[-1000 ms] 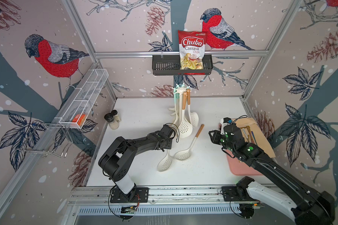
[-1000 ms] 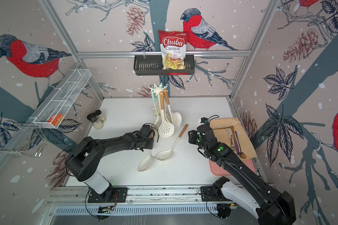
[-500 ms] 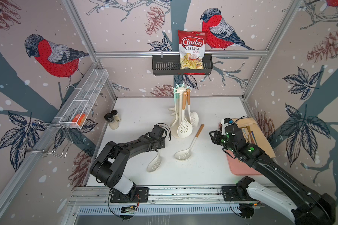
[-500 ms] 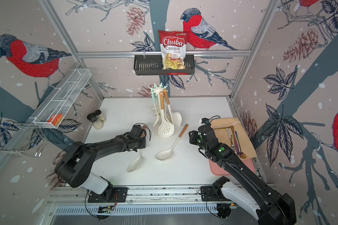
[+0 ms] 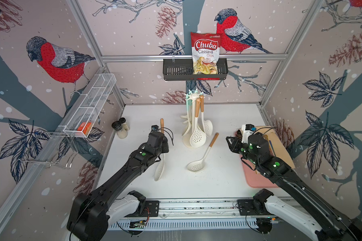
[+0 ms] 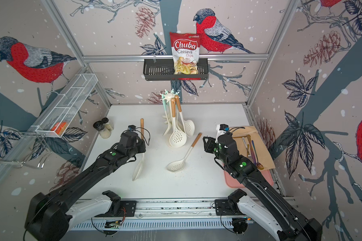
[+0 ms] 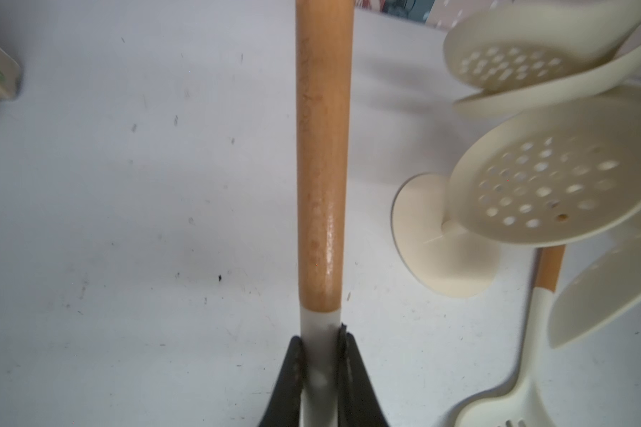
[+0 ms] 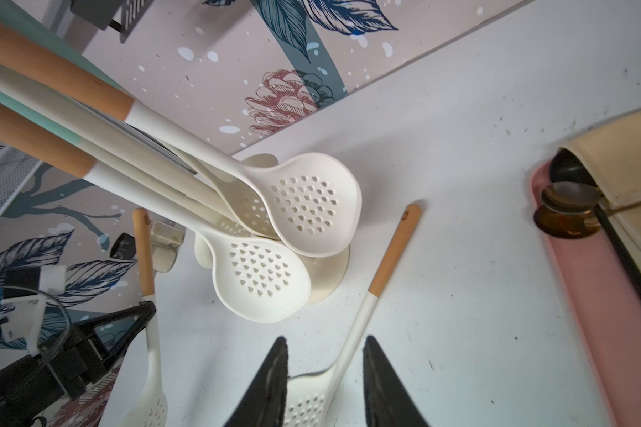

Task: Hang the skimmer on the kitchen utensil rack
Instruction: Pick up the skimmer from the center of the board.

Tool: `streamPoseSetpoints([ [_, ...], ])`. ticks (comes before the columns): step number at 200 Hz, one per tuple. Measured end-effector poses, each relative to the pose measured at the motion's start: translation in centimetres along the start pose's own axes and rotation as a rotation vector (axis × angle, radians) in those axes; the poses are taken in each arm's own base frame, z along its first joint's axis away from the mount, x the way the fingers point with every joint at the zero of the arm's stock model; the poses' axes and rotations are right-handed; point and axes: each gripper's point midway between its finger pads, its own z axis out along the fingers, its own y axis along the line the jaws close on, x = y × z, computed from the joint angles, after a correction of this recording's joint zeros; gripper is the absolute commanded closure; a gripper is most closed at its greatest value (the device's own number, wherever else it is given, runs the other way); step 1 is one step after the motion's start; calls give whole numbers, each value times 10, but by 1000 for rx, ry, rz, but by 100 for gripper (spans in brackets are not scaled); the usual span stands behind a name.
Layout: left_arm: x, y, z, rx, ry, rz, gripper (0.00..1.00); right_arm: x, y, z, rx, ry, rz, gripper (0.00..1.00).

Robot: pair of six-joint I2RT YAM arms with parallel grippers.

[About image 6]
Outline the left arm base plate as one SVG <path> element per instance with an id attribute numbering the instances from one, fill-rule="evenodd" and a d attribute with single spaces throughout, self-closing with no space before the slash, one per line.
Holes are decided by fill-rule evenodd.
<path id="1" fill-rule="evenodd" d="M 134 217 L 137 203 L 135 200 L 122 200 L 118 203 L 112 203 L 112 206 L 105 214 L 97 215 L 96 218 Z"/>

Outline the mint handle cream skimmer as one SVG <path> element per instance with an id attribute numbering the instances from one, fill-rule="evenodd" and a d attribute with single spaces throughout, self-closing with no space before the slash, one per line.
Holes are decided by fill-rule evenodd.
<path id="1" fill-rule="evenodd" d="M 163 136 L 166 136 L 168 134 L 168 132 L 171 130 L 172 128 L 172 124 L 171 121 L 168 117 L 168 108 L 167 108 L 167 97 L 168 97 L 169 92 L 166 90 L 164 94 L 161 95 L 161 99 L 162 99 L 162 105 L 164 107 L 164 111 L 165 111 L 165 119 L 166 122 L 168 124 L 168 127 L 166 129 L 166 131 L 164 132 Z"/>

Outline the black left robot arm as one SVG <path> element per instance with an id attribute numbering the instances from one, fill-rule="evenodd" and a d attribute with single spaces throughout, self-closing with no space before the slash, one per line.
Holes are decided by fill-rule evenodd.
<path id="1" fill-rule="evenodd" d="M 146 144 L 134 131 L 124 131 L 120 141 L 101 153 L 94 163 L 58 189 L 36 194 L 30 201 L 25 231 L 39 241 L 59 241 L 74 219 L 69 209 L 94 185 L 129 161 L 145 153 Z"/>

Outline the cream utensil rack stand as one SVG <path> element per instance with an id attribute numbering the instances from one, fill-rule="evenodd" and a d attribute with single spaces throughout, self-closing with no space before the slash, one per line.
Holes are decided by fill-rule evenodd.
<path id="1" fill-rule="evenodd" d="M 171 99 L 172 98 L 175 98 L 175 95 L 178 95 L 177 92 L 175 92 L 173 89 L 171 91 L 169 91 L 169 94 L 168 94 L 168 97 L 167 97 L 167 108 L 168 108 L 168 117 L 171 121 L 171 124 L 172 124 L 172 115 L 171 115 Z M 178 114 L 177 114 L 177 111 L 176 111 L 176 122 L 177 122 L 177 125 L 178 125 L 178 128 L 184 132 L 183 128 L 180 127 L 180 123 L 178 122 Z M 171 130 L 168 132 L 168 134 L 166 136 L 164 136 L 165 138 L 167 138 L 167 144 L 172 147 L 170 145 L 170 136 L 171 134 L 173 133 L 173 126 L 171 128 Z"/>

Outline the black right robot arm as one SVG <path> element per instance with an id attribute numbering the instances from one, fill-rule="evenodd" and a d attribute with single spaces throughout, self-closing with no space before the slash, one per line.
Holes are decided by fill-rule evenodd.
<path id="1" fill-rule="evenodd" d="M 257 167 L 240 154 L 231 135 L 220 135 L 216 139 L 204 137 L 203 142 L 205 152 L 214 154 L 219 167 L 261 202 L 258 205 L 249 196 L 242 195 L 235 203 L 242 214 L 256 221 L 277 241 L 321 240 L 322 225 L 314 218 L 306 218 L 278 194 Z"/>

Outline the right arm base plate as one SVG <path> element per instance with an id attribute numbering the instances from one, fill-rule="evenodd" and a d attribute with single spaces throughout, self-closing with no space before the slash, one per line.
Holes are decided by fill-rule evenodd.
<path id="1" fill-rule="evenodd" d="M 216 199 L 214 208 L 217 216 L 245 216 L 239 208 L 229 199 Z"/>

